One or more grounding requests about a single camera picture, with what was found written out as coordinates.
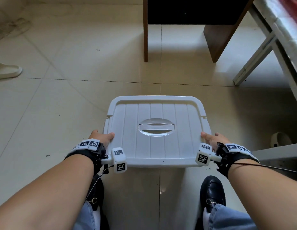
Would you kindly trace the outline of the person's right hand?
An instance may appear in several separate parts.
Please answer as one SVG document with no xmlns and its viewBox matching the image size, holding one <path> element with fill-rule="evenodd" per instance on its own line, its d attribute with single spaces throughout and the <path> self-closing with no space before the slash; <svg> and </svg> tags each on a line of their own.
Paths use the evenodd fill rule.
<svg viewBox="0 0 297 230">
<path fill-rule="evenodd" d="M 206 143 L 212 146 L 213 151 L 216 151 L 218 148 L 218 142 L 223 144 L 231 143 L 224 135 L 218 132 L 214 134 L 214 140 L 212 142 L 206 142 Z"/>
</svg>

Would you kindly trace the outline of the person's left hand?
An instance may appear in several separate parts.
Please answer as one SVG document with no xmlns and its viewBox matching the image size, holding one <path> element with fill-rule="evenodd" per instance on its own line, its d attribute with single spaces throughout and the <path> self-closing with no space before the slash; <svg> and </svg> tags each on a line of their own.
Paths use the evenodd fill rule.
<svg viewBox="0 0 297 230">
<path fill-rule="evenodd" d="M 102 142 L 102 135 L 101 133 L 98 132 L 98 130 L 94 130 L 92 131 L 91 135 L 88 137 L 88 139 L 97 139 L 100 141 L 100 143 Z M 104 147 L 107 148 L 107 146 L 109 145 L 109 143 L 103 143 Z"/>
</svg>

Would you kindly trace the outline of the white plastic box lid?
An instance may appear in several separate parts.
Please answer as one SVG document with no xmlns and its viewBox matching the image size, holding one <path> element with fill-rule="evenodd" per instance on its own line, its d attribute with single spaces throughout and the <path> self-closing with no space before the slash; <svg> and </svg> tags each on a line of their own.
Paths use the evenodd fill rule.
<svg viewBox="0 0 297 230">
<path fill-rule="evenodd" d="M 202 131 L 211 134 L 202 102 L 193 96 L 119 96 L 109 105 L 107 147 L 121 147 L 129 167 L 198 167 Z"/>
</svg>

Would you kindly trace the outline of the person's right forearm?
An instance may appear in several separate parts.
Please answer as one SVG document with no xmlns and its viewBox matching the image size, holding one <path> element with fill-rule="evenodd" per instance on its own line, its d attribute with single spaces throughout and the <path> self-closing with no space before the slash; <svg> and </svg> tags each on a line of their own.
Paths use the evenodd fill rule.
<svg viewBox="0 0 297 230">
<path fill-rule="evenodd" d="M 228 171 L 228 180 L 258 230 L 297 230 L 297 181 L 250 159 Z"/>
</svg>

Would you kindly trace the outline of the person's left forearm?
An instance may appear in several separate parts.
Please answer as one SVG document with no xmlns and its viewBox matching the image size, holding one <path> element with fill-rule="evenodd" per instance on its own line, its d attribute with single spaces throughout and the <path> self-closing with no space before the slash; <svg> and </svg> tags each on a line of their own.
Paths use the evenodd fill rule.
<svg viewBox="0 0 297 230">
<path fill-rule="evenodd" d="M 0 230 L 71 230 L 93 175 L 88 157 L 68 157 L 0 206 Z"/>
</svg>

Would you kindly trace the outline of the black wrist tracker white markers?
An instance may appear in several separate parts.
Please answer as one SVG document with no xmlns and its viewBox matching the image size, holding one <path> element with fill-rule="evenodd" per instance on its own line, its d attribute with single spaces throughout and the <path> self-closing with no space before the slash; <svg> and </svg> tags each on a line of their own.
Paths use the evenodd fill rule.
<svg viewBox="0 0 297 230">
<path fill-rule="evenodd" d="M 82 140 L 65 158 L 76 154 L 86 156 L 93 162 L 94 175 L 99 173 L 103 165 L 113 166 L 116 174 L 124 173 L 127 170 L 127 157 L 123 148 L 113 148 L 110 155 L 108 155 L 104 144 L 98 139 Z"/>
<path fill-rule="evenodd" d="M 216 151 L 212 151 L 212 146 L 206 143 L 200 143 L 195 162 L 200 166 L 208 166 L 212 161 L 217 164 L 217 170 L 228 178 L 228 171 L 231 165 L 241 159 L 250 159 L 259 162 L 248 149 L 238 144 L 223 144 L 218 142 Z"/>
</svg>

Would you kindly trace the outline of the black leather shoe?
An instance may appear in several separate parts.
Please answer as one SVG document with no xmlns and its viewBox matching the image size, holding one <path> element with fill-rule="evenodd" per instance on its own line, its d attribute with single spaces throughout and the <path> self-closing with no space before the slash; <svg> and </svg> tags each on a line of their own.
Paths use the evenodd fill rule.
<svg viewBox="0 0 297 230">
<path fill-rule="evenodd" d="M 222 182 L 215 176 L 207 176 L 200 188 L 200 211 L 203 213 L 206 208 L 210 213 L 217 205 L 226 206 L 226 197 Z"/>
<path fill-rule="evenodd" d="M 89 202 L 93 211 L 102 208 L 104 201 L 104 185 L 98 174 L 94 175 L 88 190 L 86 201 Z"/>
</svg>

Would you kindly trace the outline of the white round object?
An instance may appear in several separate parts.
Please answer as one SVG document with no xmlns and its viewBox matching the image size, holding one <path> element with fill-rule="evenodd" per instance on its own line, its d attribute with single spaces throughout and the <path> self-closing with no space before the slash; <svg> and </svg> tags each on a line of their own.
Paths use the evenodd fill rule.
<svg viewBox="0 0 297 230">
<path fill-rule="evenodd" d="M 284 132 L 277 132 L 271 136 L 270 147 L 281 147 L 292 144 L 290 137 Z"/>
</svg>

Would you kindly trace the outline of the grey box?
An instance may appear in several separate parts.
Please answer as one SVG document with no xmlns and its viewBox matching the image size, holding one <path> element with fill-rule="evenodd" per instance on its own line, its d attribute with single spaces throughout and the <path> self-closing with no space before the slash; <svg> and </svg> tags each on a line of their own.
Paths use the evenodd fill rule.
<svg viewBox="0 0 297 230">
<path fill-rule="evenodd" d="M 263 165 L 297 172 L 297 143 L 281 147 L 253 151 Z M 297 173 L 275 170 L 297 181 Z"/>
</svg>

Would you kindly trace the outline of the light blue jeans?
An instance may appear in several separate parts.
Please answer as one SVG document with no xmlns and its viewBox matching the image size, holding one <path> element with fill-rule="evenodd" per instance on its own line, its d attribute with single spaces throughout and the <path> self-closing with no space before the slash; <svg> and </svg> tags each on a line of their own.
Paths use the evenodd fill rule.
<svg viewBox="0 0 297 230">
<path fill-rule="evenodd" d="M 100 207 L 94 211 L 86 201 L 72 230 L 109 230 L 109 224 Z M 257 226 L 248 214 L 217 204 L 210 213 L 204 208 L 195 230 L 257 230 Z"/>
</svg>

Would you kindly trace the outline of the brown wooden desk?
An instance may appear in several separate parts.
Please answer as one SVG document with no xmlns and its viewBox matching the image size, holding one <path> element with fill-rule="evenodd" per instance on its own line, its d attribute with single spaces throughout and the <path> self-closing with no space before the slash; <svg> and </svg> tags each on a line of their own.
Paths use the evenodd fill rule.
<svg viewBox="0 0 297 230">
<path fill-rule="evenodd" d="M 144 62 L 148 25 L 204 25 L 212 62 L 217 62 L 254 0 L 142 0 Z"/>
</svg>

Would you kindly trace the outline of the white slipper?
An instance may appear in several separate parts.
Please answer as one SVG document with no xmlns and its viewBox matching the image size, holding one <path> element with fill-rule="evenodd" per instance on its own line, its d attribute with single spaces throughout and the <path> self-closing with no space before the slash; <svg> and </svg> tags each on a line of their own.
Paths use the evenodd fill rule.
<svg viewBox="0 0 297 230">
<path fill-rule="evenodd" d="M 0 80 L 18 77 L 22 72 L 23 68 L 18 65 L 0 63 Z"/>
</svg>

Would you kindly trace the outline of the white mattress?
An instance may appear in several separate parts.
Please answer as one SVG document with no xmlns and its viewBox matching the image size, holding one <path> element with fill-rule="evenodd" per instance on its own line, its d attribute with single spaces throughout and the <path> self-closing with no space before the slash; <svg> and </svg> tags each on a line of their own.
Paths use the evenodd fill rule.
<svg viewBox="0 0 297 230">
<path fill-rule="evenodd" d="M 279 0 L 255 0 L 254 5 L 275 30 L 287 53 L 297 63 L 297 23 Z"/>
</svg>

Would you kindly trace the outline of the white metal bed frame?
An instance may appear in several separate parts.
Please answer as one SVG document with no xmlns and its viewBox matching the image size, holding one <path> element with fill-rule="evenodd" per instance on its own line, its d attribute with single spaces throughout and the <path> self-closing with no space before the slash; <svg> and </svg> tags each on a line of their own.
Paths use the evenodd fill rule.
<svg viewBox="0 0 297 230">
<path fill-rule="evenodd" d="M 265 20 L 262 14 L 258 11 L 257 7 L 253 4 L 249 9 L 250 15 L 253 17 L 261 31 L 266 36 L 257 51 L 246 62 L 243 68 L 233 78 L 235 86 L 239 86 L 252 72 L 253 70 L 273 51 L 277 61 L 279 62 L 281 69 L 286 77 L 289 87 L 297 101 L 297 63 L 293 61 L 293 58 L 287 53 L 279 37 L 276 35 L 269 23 Z"/>
</svg>

